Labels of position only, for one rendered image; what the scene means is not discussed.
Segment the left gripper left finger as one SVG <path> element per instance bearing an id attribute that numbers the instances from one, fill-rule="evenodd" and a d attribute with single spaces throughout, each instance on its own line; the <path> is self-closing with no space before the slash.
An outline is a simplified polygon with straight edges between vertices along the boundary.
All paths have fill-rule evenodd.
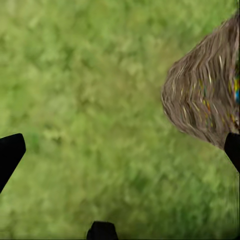
<path id="1" fill-rule="evenodd" d="M 0 193 L 26 152 L 21 133 L 0 138 Z"/>

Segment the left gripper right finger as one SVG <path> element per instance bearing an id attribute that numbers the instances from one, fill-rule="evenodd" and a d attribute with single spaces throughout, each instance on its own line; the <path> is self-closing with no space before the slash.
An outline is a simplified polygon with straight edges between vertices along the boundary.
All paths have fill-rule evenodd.
<path id="1" fill-rule="evenodd" d="M 240 173 L 240 135 L 229 133 L 226 137 L 224 151 Z"/>

